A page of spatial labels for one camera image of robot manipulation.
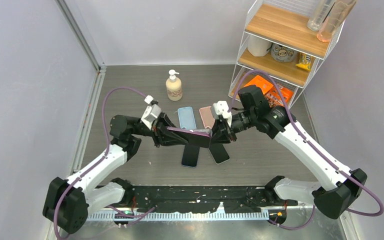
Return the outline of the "black smartphone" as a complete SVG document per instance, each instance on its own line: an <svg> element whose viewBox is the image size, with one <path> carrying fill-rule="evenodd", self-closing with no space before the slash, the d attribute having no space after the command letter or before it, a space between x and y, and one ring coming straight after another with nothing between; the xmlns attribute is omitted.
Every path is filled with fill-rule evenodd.
<svg viewBox="0 0 384 240"><path fill-rule="evenodd" d="M220 165L230 159L230 155L222 144L213 144L209 147L209 152L217 165Z"/></svg>

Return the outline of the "dark phone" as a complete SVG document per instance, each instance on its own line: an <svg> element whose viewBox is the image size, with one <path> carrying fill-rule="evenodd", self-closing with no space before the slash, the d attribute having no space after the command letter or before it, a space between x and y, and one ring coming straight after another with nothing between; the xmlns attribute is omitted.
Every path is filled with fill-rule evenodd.
<svg viewBox="0 0 384 240"><path fill-rule="evenodd" d="M167 127L167 130L187 141L188 145L209 148L211 145L212 130L205 129L185 129Z"/></svg>

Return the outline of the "pink phone case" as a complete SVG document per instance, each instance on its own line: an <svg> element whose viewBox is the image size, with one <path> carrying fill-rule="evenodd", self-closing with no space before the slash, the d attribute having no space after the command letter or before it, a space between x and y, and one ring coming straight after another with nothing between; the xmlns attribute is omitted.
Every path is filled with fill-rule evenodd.
<svg viewBox="0 0 384 240"><path fill-rule="evenodd" d="M215 118L212 114L212 107L206 106L199 109L199 114L205 129L212 129L215 124Z"/></svg>

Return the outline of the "light blue phone case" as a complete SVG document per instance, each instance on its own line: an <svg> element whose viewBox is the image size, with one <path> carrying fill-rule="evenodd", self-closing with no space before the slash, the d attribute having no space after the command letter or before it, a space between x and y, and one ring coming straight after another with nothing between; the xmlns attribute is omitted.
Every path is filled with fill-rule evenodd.
<svg viewBox="0 0 384 240"><path fill-rule="evenodd" d="M181 129L195 130L197 128L194 111L191 106L178 108L177 114Z"/></svg>

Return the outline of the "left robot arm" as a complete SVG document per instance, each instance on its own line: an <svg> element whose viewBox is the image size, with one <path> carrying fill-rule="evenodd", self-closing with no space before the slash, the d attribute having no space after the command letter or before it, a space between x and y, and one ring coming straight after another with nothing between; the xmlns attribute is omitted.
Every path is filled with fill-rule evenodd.
<svg viewBox="0 0 384 240"><path fill-rule="evenodd" d="M192 133L196 126L182 121L175 127L165 113L144 114L142 117L116 115L106 130L107 146L92 162L78 172L62 179L54 178L48 187L42 214L53 223L59 240L60 230L68 235L76 233L91 214L119 204L134 204L134 191L130 183L120 178L98 187L110 173L127 163L139 150L142 140L138 136L152 137L159 146L184 145L180 133Z"/></svg>

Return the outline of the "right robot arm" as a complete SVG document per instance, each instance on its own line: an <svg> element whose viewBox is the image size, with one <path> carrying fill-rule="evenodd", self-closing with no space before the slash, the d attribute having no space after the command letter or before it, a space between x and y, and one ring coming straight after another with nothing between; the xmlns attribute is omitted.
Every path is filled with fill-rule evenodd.
<svg viewBox="0 0 384 240"><path fill-rule="evenodd" d="M271 205L283 200L313 204L330 219L338 219L360 196L367 174L360 168L351 170L324 150L309 136L286 108L270 107L262 90L250 85L238 92L243 109L232 114L226 101L213 103L210 110L215 118L212 143L222 137L230 143L236 134L255 127L286 147L316 177L316 182L292 180L276 176L265 185L265 198Z"/></svg>

